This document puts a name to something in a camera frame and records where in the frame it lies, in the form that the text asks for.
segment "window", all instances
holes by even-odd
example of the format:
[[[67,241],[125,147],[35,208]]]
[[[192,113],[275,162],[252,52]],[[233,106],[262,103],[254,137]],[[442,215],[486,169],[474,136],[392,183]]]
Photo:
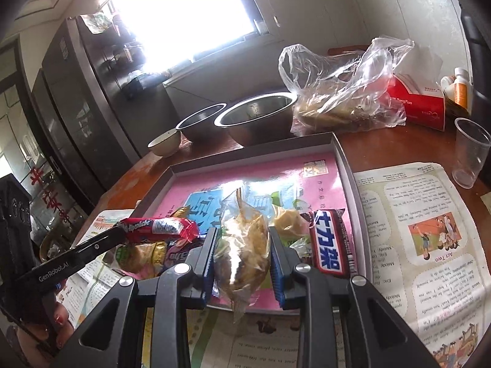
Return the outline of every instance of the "window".
[[[147,72],[185,66],[264,27],[254,0],[110,0],[105,10],[114,9],[144,46]]]

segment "stainless steel bowl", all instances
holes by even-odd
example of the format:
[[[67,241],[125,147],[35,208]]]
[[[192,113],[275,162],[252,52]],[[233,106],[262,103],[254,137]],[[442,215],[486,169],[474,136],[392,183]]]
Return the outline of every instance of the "stainless steel bowl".
[[[213,125],[213,121],[226,106],[227,104],[219,103],[201,109],[181,121],[176,126],[176,130],[181,130],[184,136],[192,142],[209,141],[222,131]]]
[[[239,102],[220,113],[215,126],[227,129],[239,144],[249,145],[290,137],[296,95],[274,93]]]

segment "clear plastic cup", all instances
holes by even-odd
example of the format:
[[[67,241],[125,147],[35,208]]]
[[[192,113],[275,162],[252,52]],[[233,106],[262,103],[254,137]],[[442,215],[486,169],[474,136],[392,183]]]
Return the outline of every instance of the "clear plastic cup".
[[[452,177],[462,188],[472,188],[477,175],[483,168],[491,147],[491,135],[472,120],[455,119],[457,137],[455,139],[456,162]]]

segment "human hand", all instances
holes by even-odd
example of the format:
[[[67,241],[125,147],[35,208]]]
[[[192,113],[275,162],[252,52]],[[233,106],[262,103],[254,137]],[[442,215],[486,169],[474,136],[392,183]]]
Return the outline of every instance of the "human hand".
[[[53,318],[60,326],[60,330],[58,331],[58,335],[56,337],[56,345],[59,349],[61,349],[67,342],[68,338],[70,338],[70,336],[73,334],[74,329],[70,321],[68,321],[68,311],[61,303],[56,302]],[[25,326],[38,339],[48,339],[49,333],[44,325],[28,323]],[[25,358],[33,368],[49,367],[52,361],[52,356],[38,349],[38,342],[35,339],[24,332],[21,328],[19,328],[17,331],[17,339]]]

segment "bread in plastic bag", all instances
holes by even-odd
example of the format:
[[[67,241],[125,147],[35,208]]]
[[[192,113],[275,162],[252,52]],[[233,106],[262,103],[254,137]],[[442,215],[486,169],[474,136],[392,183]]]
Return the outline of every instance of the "bread in plastic bag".
[[[220,224],[213,255],[215,279],[220,294],[230,299],[236,322],[269,270],[268,222],[242,200],[239,188],[222,201]]]
[[[295,44],[283,49],[278,70],[288,90],[298,95],[296,117],[314,131],[394,127],[406,122],[406,112],[387,87],[413,46],[411,40],[380,37],[365,53],[324,57]]]

